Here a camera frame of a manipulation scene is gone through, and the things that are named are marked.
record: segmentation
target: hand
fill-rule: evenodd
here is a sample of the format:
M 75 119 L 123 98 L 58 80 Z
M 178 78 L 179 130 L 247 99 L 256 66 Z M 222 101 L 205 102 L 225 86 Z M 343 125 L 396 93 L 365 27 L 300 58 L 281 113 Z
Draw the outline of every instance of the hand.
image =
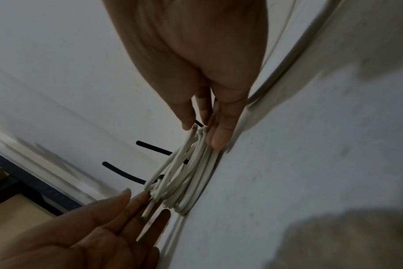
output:
M 130 197 L 126 190 L 25 232 L 0 255 L 0 269 L 154 269 L 171 213 L 163 210 L 137 241 L 150 195 Z
M 265 0 L 104 0 L 133 63 L 189 130 L 191 97 L 223 149 L 243 112 L 267 44 Z M 219 113 L 212 116 L 212 89 Z

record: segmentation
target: white wire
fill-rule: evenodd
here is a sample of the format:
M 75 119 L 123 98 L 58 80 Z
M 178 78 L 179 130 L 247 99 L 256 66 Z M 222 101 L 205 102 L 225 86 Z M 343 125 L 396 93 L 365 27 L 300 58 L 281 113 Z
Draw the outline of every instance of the white wire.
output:
M 196 203 L 209 181 L 218 150 L 206 144 L 206 127 L 194 125 L 184 145 L 173 152 L 147 180 L 144 189 L 150 191 L 151 201 L 143 213 L 147 218 L 154 205 L 163 200 L 163 206 L 186 215 Z M 163 179 L 154 182 L 164 172 Z

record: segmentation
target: white cable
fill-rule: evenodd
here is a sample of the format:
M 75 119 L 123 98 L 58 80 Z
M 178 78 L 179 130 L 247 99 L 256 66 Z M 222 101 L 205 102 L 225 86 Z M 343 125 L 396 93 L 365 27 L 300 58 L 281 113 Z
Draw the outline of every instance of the white cable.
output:
M 206 144 L 206 135 L 206 127 L 194 125 L 184 145 L 173 152 L 147 180 L 144 189 L 150 191 L 152 199 L 143 218 L 147 218 L 159 200 L 163 200 L 164 207 L 174 208 L 183 216 L 191 210 L 208 183 L 219 155 L 218 150 Z M 163 179 L 155 183 L 163 172 Z

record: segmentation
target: wooden floor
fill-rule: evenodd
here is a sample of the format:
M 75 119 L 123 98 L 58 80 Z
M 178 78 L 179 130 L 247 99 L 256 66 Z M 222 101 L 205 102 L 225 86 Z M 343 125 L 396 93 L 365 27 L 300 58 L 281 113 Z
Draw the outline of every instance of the wooden floor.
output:
M 0 249 L 20 233 L 54 216 L 21 194 L 0 204 Z

